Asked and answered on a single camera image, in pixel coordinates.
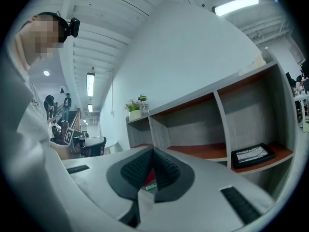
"potted plant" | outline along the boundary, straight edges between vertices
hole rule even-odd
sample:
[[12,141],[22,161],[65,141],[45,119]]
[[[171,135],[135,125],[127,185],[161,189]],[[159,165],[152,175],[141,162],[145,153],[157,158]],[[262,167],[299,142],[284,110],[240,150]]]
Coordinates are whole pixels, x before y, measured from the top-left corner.
[[126,110],[129,112],[129,121],[138,119],[141,117],[140,114],[140,106],[137,102],[135,101],[128,101],[126,103]]

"green plant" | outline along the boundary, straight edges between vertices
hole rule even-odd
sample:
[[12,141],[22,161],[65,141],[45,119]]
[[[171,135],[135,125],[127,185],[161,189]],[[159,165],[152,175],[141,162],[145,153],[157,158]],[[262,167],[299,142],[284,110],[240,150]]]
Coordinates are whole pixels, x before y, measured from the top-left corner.
[[129,101],[125,108],[129,113],[140,109],[139,104],[135,101]]

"black tray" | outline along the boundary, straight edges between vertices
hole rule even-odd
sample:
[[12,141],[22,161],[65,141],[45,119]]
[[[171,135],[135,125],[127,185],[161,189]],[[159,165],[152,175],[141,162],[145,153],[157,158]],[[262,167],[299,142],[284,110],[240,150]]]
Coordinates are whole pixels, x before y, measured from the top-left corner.
[[[256,147],[262,147],[268,154],[265,156],[262,156],[260,158],[257,159],[253,159],[253,160],[249,160],[249,161],[244,161],[244,162],[239,162],[238,158],[237,158],[237,153],[239,152],[243,152],[243,151],[247,151]],[[251,146],[245,149],[240,149],[240,150],[236,150],[236,151],[232,151],[232,160],[233,160],[233,166],[234,168],[245,168],[245,167],[251,167],[257,164],[260,164],[262,162],[271,160],[275,158],[275,153],[266,145],[266,144],[258,144],[255,146]]]

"white pot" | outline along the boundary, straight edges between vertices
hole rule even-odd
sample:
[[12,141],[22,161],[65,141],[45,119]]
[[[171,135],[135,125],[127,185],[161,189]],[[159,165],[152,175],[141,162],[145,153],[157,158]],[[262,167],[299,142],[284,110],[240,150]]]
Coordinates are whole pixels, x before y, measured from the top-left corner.
[[130,112],[130,114],[129,114],[129,121],[138,119],[138,118],[140,118],[140,117],[141,117],[140,110],[132,111],[132,112]]

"ceiling light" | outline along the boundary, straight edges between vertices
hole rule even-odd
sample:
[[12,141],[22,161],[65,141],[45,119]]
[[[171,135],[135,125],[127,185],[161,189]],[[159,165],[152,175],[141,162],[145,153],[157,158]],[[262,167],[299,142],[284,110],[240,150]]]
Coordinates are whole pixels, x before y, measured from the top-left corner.
[[218,16],[225,15],[235,10],[239,10],[241,8],[245,8],[251,5],[258,4],[259,0],[234,0],[223,5],[213,7],[212,10]]
[[95,83],[95,74],[87,73],[87,95],[93,96],[93,85]]
[[89,111],[90,113],[92,113],[92,105],[91,105],[91,104],[88,104],[88,111]]

